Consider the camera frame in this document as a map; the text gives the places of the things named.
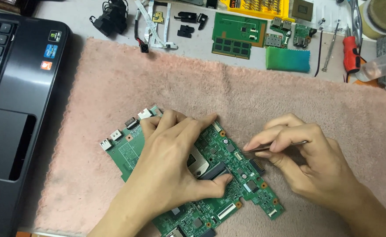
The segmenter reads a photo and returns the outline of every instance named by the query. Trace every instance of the laptop motherboard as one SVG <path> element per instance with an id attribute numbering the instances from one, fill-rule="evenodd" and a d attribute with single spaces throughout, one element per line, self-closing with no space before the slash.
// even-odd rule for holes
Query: laptop motherboard
<path id="1" fill-rule="evenodd" d="M 138 114 L 139 119 L 162 115 L 156 106 Z M 139 120 L 130 118 L 123 130 L 116 130 L 111 139 L 105 139 L 100 145 L 121 170 L 121 178 L 126 182 L 144 146 Z M 241 208 L 240 197 L 259 205 L 271 220 L 284 212 L 278 197 L 262 178 L 263 167 L 257 160 L 246 158 L 217 121 L 201 133 L 191 149 L 187 166 L 199 180 L 213 180 L 227 173 L 234 178 L 222 198 L 188 202 L 153 219 L 152 223 L 163 237 L 215 236 L 214 228 Z"/>

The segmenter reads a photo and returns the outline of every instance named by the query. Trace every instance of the pink towel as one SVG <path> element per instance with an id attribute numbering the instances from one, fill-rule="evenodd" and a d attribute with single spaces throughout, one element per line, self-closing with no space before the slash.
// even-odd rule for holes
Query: pink towel
<path id="1" fill-rule="evenodd" d="M 39 202 L 38 231 L 85 236 L 95 226 L 124 183 L 99 142 L 154 104 L 195 117 L 215 111 L 239 146 L 265 121 L 287 112 L 317 122 L 386 207 L 386 91 L 156 51 L 142 54 L 138 47 L 90 38 Z M 335 213 L 295 195 L 279 170 L 263 164 L 264 179 L 286 212 L 270 221 L 260 207 L 243 201 L 216 229 L 219 237 L 348 235 Z M 159 232 L 148 224 L 140 236 Z"/>

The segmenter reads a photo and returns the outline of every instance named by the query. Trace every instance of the red screwdriver handle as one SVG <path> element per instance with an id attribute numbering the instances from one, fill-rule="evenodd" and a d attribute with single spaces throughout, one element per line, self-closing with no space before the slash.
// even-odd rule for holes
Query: red screwdriver handle
<path id="1" fill-rule="evenodd" d="M 343 40 L 344 44 L 344 67 L 348 73 L 360 71 L 360 56 L 355 44 L 355 37 L 348 36 Z"/>

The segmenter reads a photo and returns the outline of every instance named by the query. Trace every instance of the intel sticker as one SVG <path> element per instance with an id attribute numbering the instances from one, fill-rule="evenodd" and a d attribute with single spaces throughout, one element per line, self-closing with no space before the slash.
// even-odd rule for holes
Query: intel sticker
<path id="1" fill-rule="evenodd" d="M 57 53 L 58 46 L 49 44 L 47 45 L 47 49 L 45 49 L 45 54 L 43 55 L 46 58 L 53 59 L 55 54 Z"/>

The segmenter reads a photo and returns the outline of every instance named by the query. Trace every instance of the sticker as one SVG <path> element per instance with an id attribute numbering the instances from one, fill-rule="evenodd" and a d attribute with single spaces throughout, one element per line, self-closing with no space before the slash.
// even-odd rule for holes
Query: sticker
<path id="1" fill-rule="evenodd" d="M 54 58 L 57 53 L 58 46 L 49 44 L 47 45 L 47 49 L 45 49 L 45 54 L 43 55 L 46 58 Z"/>
<path id="2" fill-rule="evenodd" d="M 41 69 L 43 69 L 43 70 L 51 70 L 52 66 L 53 66 L 52 62 L 42 61 Z"/>
<path id="3" fill-rule="evenodd" d="M 61 31 L 51 30 L 51 32 L 49 32 L 49 38 L 48 38 L 49 41 L 59 42 L 60 39 L 61 39 Z"/>

